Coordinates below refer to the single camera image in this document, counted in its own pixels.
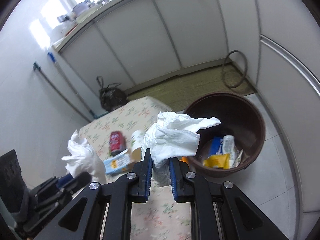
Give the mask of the white tissue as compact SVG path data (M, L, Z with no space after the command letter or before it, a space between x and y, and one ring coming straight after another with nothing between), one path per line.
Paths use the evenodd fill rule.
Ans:
M171 184L168 160L176 157L193 157L200 143L198 131L221 124L216 117L191 118L187 114L159 112L156 122L146 131L141 155L150 150L153 161L152 178L158 187Z
M67 150L69 155L61 158L65 162L65 168L73 178L87 172L91 180L106 184L106 170L103 161L99 158L94 148L86 138L79 137L76 130L68 141Z

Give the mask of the light blue milk carton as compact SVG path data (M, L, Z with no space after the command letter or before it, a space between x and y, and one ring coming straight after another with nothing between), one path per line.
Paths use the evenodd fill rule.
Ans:
M135 161L131 157L131 150L126 149L118 155L104 160L103 163L105 165L105 174L113 175L131 169Z

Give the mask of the yellow snack bag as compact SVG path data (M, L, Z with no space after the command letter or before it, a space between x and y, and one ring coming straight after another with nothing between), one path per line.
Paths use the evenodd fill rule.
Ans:
M231 168L230 166L230 154L215 154L211 155L207 159L204 159L203 165L209 168L222 168L227 170Z

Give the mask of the blue snack box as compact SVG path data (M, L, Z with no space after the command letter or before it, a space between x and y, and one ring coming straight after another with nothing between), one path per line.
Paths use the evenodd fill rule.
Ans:
M208 156L211 155L222 155L222 145L223 138L222 137L214 137L212 142L210 143Z

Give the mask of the red soda can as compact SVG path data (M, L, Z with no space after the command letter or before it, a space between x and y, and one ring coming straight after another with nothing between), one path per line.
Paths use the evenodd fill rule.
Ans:
M114 157L126 149L125 137L121 131L114 131L110 134L109 139L109 151L110 154Z

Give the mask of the white paper cup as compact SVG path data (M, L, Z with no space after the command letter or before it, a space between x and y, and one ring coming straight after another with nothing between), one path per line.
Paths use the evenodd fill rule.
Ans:
M141 147L144 134L143 130L136 130L131 135L131 157L134 162L139 162L142 159Z

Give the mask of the white plastic bottle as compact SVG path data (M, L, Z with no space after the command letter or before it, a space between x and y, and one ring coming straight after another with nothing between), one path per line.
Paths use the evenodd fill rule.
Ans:
M222 153L229 155L229 168L232 168L238 157L238 149L235 146L235 139L232 135L225 135L223 137Z

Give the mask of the white snack wrapper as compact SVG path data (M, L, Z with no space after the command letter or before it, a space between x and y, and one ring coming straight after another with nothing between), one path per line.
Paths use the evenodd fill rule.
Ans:
M235 161L233 163L233 167L238 167L241 163L241 159L242 159L242 154L243 154L244 150L240 150L235 158Z

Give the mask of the orange peel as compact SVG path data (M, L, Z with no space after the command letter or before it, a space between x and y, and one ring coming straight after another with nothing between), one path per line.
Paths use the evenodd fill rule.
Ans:
M189 164L187 157L182 157L182 158L181 158L181 161L184 162L184 163Z

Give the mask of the brown plastic trash bin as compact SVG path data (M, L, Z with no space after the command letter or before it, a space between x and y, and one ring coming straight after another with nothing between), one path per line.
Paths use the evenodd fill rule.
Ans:
M194 156L188 158L190 166L195 171L209 178L223 178L233 173L245 170L259 156L265 141L266 127L262 114L257 107L246 98L229 92L216 92L205 95L191 103L184 113L192 118L215 117L221 124L199 130L201 136L198 150ZM208 154L204 147L214 137L232 135L235 146L243 151L239 166L223 170L221 168L209 168L202 165Z

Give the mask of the white kitchen cabinets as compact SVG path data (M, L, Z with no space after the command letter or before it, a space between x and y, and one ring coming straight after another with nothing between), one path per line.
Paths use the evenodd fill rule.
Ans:
M91 91L133 91L232 60L274 114L294 155L304 212L319 211L319 17L307 0L112 0L54 50Z

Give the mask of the black garbage bag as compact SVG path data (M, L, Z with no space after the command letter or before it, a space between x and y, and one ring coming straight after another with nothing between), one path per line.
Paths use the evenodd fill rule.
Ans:
M97 76L96 81L100 87L100 104L105 111L112 112L129 102L127 94L119 88L121 83L110 83L107 87L105 87L102 76Z

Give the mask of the green floor mat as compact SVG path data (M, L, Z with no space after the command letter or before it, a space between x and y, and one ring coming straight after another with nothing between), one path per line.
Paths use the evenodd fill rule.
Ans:
M236 88L229 89L222 80L221 70L229 85L237 84L242 74L232 65L213 67L198 72L175 76L156 85L141 89L129 95L130 100L151 96L171 107L174 111L186 109L196 99L215 92L233 92L242 96L255 93L255 89L245 80Z

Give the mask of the green-handled mop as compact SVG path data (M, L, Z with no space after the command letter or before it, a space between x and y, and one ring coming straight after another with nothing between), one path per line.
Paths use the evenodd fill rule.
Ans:
M82 117L85 122L90 123L93 120L94 112L89 105L85 103L82 96L78 93L76 88L71 84L66 74L62 71L62 68L57 62L53 62L52 65L56 69L57 77L60 82L55 82L44 71L44 68L35 61L33 63L33 71L37 72L40 77L44 79L49 87L65 102L76 114Z

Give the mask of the blue-handled mop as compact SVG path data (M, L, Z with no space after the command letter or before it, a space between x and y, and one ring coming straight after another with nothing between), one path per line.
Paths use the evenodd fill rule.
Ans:
M89 107L89 105L84 101L83 97L79 94L79 92L76 90L76 88L73 86L59 63L57 62L54 54L52 52L48 52L47 55L50 57L51 61L53 62L54 66L56 69L59 71L60 75L63 77L63 79L66 81L67 85L70 87L72 92L76 95L76 97L80 100L80 102L83 104L83 106L88 110L90 115L94 118L97 119L98 116L93 112L93 110Z

